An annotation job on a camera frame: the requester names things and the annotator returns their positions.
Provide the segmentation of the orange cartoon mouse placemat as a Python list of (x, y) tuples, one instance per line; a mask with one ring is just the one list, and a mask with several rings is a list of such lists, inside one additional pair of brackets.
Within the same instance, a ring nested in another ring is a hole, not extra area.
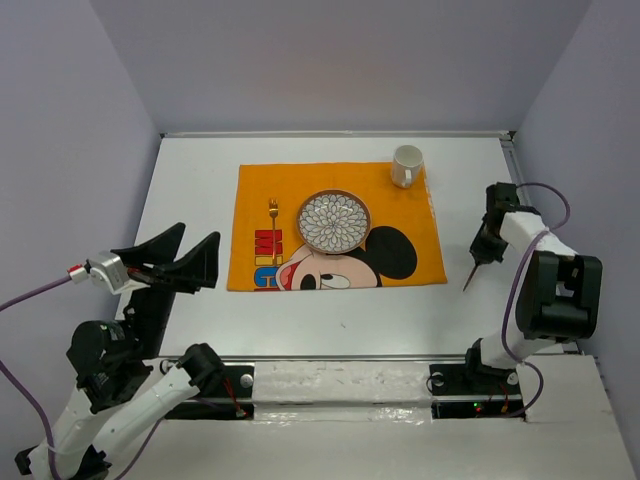
[[(347, 255), (311, 251), (296, 227), (300, 206), (323, 190), (344, 190), (368, 207), (372, 225)], [(279, 215), (272, 265), (269, 199)], [(388, 162), (242, 165), (227, 288), (238, 292), (420, 286), (447, 281), (425, 176), (395, 186)]]

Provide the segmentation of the floral patterned plate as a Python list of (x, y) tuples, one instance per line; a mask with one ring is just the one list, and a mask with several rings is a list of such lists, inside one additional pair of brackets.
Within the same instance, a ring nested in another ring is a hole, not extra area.
[(372, 220), (367, 205), (344, 190), (323, 190), (300, 206), (296, 227), (312, 250), (330, 255), (351, 252), (364, 244)]

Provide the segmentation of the white mug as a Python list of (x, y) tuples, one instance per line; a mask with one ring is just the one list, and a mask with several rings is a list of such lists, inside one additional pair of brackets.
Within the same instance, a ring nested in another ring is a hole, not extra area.
[(423, 153), (413, 145), (402, 145), (395, 149), (391, 164), (391, 180), (397, 187), (410, 188), (424, 166)]

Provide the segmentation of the copper knife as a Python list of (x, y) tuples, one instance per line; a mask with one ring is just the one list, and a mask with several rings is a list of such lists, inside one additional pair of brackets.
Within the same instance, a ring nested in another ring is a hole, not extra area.
[(478, 270), (478, 268), (480, 266), (481, 266), (481, 263), (475, 262), (472, 270), (470, 271), (470, 273), (469, 273), (469, 275), (468, 275), (468, 277), (467, 277), (467, 279), (466, 279), (466, 281), (465, 281), (465, 283), (463, 285), (462, 292), (465, 292), (467, 290), (467, 288), (469, 287), (474, 275), (476, 274), (476, 272), (477, 272), (477, 270)]

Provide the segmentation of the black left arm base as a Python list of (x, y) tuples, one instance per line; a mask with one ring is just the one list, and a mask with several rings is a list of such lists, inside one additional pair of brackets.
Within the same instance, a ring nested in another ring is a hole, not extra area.
[(252, 400), (255, 365), (226, 364), (221, 383), (207, 393), (199, 393), (169, 411), (166, 420), (245, 421), (254, 418)]

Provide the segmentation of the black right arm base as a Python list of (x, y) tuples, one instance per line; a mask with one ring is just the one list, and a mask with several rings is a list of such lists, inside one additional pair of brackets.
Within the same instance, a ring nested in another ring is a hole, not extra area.
[(464, 364), (432, 364), (425, 384), (435, 420), (509, 416), (524, 407), (514, 370), (501, 371), (497, 376), (474, 376)]

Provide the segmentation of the copper fork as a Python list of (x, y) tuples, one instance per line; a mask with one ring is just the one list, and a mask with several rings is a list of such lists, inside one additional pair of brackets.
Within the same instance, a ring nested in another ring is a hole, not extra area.
[(279, 207), (276, 198), (269, 199), (269, 216), (271, 218), (271, 256), (272, 256), (272, 265), (277, 265), (277, 230), (276, 230), (276, 220), (279, 215)]

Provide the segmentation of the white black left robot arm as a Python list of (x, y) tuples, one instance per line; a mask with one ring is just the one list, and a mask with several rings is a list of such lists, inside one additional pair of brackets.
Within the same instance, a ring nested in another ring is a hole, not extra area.
[(85, 321), (66, 356), (76, 373), (71, 397), (43, 441), (19, 452), (19, 472), (34, 479), (104, 479), (117, 449), (181, 402), (215, 392), (224, 364), (206, 343), (194, 344), (149, 390), (170, 312), (179, 293), (214, 288), (220, 234), (212, 232), (177, 255), (185, 225), (178, 222), (154, 238), (125, 249), (103, 251), (72, 267), (68, 280), (91, 280), (113, 295), (129, 294), (121, 320)]

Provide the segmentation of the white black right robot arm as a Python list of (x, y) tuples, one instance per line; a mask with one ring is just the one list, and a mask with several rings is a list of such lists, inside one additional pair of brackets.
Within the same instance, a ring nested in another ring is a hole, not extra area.
[[(470, 252), (477, 266), (521, 256), (506, 300), (484, 298), (479, 318), (494, 333), (478, 339), (460, 368), (482, 392), (497, 375), (555, 343), (591, 336), (601, 262), (561, 243), (513, 184), (486, 190), (487, 210)], [(257, 267), (246, 277), (233, 255), (225, 293), (179, 304), (162, 349), (207, 341), (225, 354), (328, 356), (427, 353), (445, 348), (446, 326), (471, 315), (447, 282), (441, 247), (424, 203), (392, 212), (402, 227), (376, 226), (363, 201), (321, 191), (295, 216), (300, 247), (286, 260), (277, 229), (255, 234)]]

